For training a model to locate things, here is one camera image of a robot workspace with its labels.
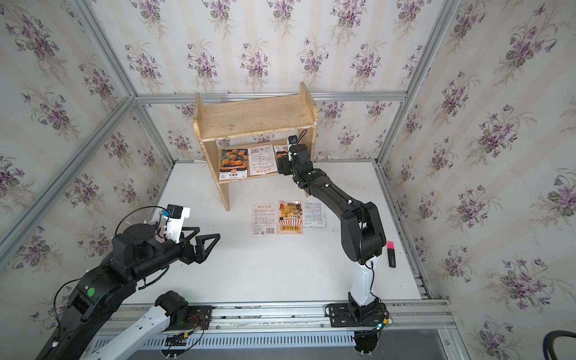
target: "metal frame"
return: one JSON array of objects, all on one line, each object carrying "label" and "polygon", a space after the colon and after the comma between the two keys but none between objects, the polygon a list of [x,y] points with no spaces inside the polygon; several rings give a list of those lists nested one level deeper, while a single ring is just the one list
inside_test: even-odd
[{"label": "metal frame", "polygon": [[428,281],[428,277],[426,276],[426,272],[422,267],[422,262],[418,258],[418,253],[416,252],[416,248],[414,247],[414,243],[411,241],[411,237],[408,234],[408,230],[404,221],[402,220],[402,216],[400,215],[397,207],[396,207],[396,199],[392,196],[390,192],[390,186],[388,184],[388,180],[386,176],[384,176],[384,171],[380,168],[379,165],[374,165],[374,171],[376,171],[376,177],[378,178],[378,182],[380,183],[380,188],[384,193],[384,198],[386,199],[386,204],[388,204],[388,208],[390,209],[390,213],[392,214],[392,220],[394,221],[394,225],[396,226],[396,230],[398,231],[398,237],[400,237],[400,242],[402,243],[402,247],[406,252],[406,258],[408,259],[408,263],[412,268],[412,273],[416,279],[420,279],[422,281],[422,286],[425,290],[425,294],[429,298],[434,297],[434,293],[430,286],[430,282]]},{"label": "metal frame", "polygon": [[94,135],[81,147],[76,154],[60,170],[52,182],[40,193],[33,205],[0,242],[0,266],[10,260],[20,245],[34,230],[34,226],[42,220],[52,208],[62,193],[69,186],[92,156],[102,147],[110,133],[123,120],[124,115],[134,105],[134,97],[128,96],[114,109],[106,121],[96,130]]},{"label": "metal frame", "polygon": [[[26,212],[9,234],[0,242],[0,265],[5,263],[17,248],[32,232],[33,227],[44,217],[52,207],[70,181],[76,176],[94,153],[104,143],[107,136],[120,123],[124,115],[131,109],[142,125],[145,133],[156,146],[165,164],[173,168],[172,157],[158,128],[148,113],[146,104],[178,104],[190,103],[194,100],[194,94],[137,94],[122,63],[111,46],[111,42],[96,14],[89,4],[89,0],[70,0],[71,6],[78,16],[79,22],[90,37],[97,53],[111,73],[112,79],[126,96],[113,113],[105,120],[103,125],[94,133],[94,136],[85,146],[64,166],[60,174],[39,196],[38,200]],[[437,53],[448,26],[456,12],[460,0],[445,0],[442,9],[436,19],[430,37],[424,47],[420,62],[408,84],[406,92],[313,92],[312,97],[316,101],[401,101],[391,129],[388,131],[384,144],[374,163],[375,171],[380,186],[388,201],[390,211],[395,219],[395,225],[399,232],[402,245],[408,254],[412,272],[416,283],[421,288],[423,298],[432,295],[426,274],[416,256],[413,243],[410,241],[408,232],[395,207],[394,198],[391,196],[388,182],[382,173],[382,165],[388,156],[393,141],[396,139],[401,124],[406,114],[412,107],[416,95],[426,73],[430,68],[434,55]],[[251,100],[274,96],[295,95],[292,92],[277,93],[212,93],[203,94],[205,103],[226,101]],[[374,159],[360,159],[350,161],[374,161]],[[254,304],[211,304],[217,306],[214,309],[211,326],[207,333],[224,334],[230,332],[294,332],[294,331],[333,331],[329,327],[328,318],[324,315],[324,305],[329,302],[285,302],[285,303],[254,303]],[[449,360],[469,360],[464,343],[456,329],[454,319],[450,314],[444,300],[409,300],[388,302],[394,325],[388,329],[402,328],[436,328],[445,342],[445,350]],[[102,327],[99,335],[117,335],[129,327],[137,318],[144,314],[149,305],[123,305],[111,320]]]},{"label": "metal frame", "polygon": [[[298,95],[297,92],[278,93],[208,93],[202,94],[205,104],[228,101],[256,100],[259,98]],[[310,92],[315,101],[404,101],[404,91],[365,92]],[[139,104],[180,104],[194,102],[196,94],[141,94],[136,96]]]},{"label": "metal frame", "polygon": [[456,14],[456,10],[458,9],[460,1],[461,0],[445,0],[444,4],[442,5],[442,9],[438,14],[436,22],[434,23],[434,28],[432,29],[428,41],[424,46],[424,51],[420,56],[420,61],[416,65],[414,74],[410,79],[410,83],[408,84],[406,101],[402,102],[396,117],[392,121],[390,130],[388,131],[388,136],[384,139],[384,144],[380,148],[380,153],[377,157],[377,163],[383,164],[384,160],[388,156],[392,148],[392,144],[396,140],[398,132],[401,129],[401,124],[412,108],[412,104],[416,100],[418,91],[420,90],[420,87],[422,87],[422,83],[426,78],[426,74],[432,65],[434,56],[438,52],[440,44],[446,35],[446,31],[452,22],[452,18]]}]

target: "marker pen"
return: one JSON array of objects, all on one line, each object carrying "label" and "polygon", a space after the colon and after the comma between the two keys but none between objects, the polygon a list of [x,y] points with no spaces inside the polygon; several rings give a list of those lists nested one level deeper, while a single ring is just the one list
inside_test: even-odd
[{"label": "marker pen", "polygon": [[386,242],[388,247],[388,266],[396,267],[396,255],[394,254],[394,243],[391,241]]}]

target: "wall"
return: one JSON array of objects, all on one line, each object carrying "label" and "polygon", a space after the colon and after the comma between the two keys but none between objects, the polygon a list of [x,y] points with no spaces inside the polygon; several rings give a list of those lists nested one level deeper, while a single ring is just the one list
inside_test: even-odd
[{"label": "wall", "polygon": [[[3,359],[36,356],[56,326],[52,299],[57,289],[102,261],[112,248],[118,221],[138,207],[154,204],[167,175],[138,122],[126,116],[5,265],[0,321],[10,326],[0,330]],[[149,214],[135,213],[119,232]],[[58,314],[74,285],[60,292]]]},{"label": "wall", "polygon": [[[442,1],[91,5],[139,93],[234,93],[297,92],[301,81],[310,91],[406,90]],[[314,157],[331,160],[376,158],[399,103],[317,105]],[[173,156],[201,158],[192,104],[152,106],[147,110]]]},{"label": "wall", "polygon": [[[0,236],[4,237],[122,99],[67,1],[0,1]],[[0,358],[36,356],[52,298],[99,264],[118,220],[155,201],[167,168],[126,116],[5,264]],[[149,213],[137,213],[131,222]],[[57,300],[57,313],[74,284]]]},{"label": "wall", "polygon": [[384,164],[473,359],[541,359],[576,328],[575,13],[463,1]]},{"label": "wall", "polygon": [[0,1],[0,236],[121,98],[66,2]]}]

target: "wire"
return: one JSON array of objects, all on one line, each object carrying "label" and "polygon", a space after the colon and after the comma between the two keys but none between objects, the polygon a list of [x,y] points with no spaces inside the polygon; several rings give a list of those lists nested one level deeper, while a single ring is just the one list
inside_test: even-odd
[{"label": "wire", "polygon": [[304,135],[306,135],[307,132],[308,132],[308,129],[304,129],[304,131],[300,133],[300,136],[298,137],[298,140],[296,141],[296,145],[298,145],[300,143],[300,140],[302,140],[302,138],[304,137]]},{"label": "wire", "polygon": [[166,209],[166,208],[164,208],[164,207],[161,207],[161,206],[150,205],[150,206],[142,206],[142,207],[139,207],[138,209],[136,209],[136,210],[134,210],[134,211],[131,211],[131,212],[130,212],[128,215],[126,215],[122,220],[120,220],[120,222],[118,223],[118,226],[116,227],[116,230],[114,230],[114,236],[116,236],[116,235],[118,234],[118,229],[120,228],[120,225],[122,224],[122,222],[123,222],[124,220],[126,220],[127,217],[129,217],[130,215],[132,215],[133,213],[135,213],[135,212],[138,211],[138,210],[149,209],[149,208],[151,208],[151,207],[158,207],[158,208],[160,208],[160,209],[162,209],[162,210],[165,210],[168,214],[170,214],[170,211],[168,211],[168,209]]},{"label": "wire", "polygon": [[576,338],[576,333],[564,330],[555,330],[547,333],[544,337],[544,341],[542,342],[542,350],[544,351],[545,360],[558,360],[558,357],[556,357],[556,352],[554,351],[554,340],[561,336]]},{"label": "wire", "polygon": [[58,289],[58,291],[56,291],[56,294],[54,294],[54,300],[52,301],[52,310],[54,311],[54,317],[56,318],[56,322],[58,323],[58,336],[56,337],[56,341],[60,341],[60,335],[62,333],[62,324],[60,323],[60,319],[58,318],[58,313],[56,313],[56,299],[58,298],[58,293],[69,283],[78,281],[80,279],[82,279],[82,278],[78,278],[78,279],[74,279],[74,280],[70,280],[68,282],[65,282],[64,285],[62,285],[60,287],[60,289]]}]

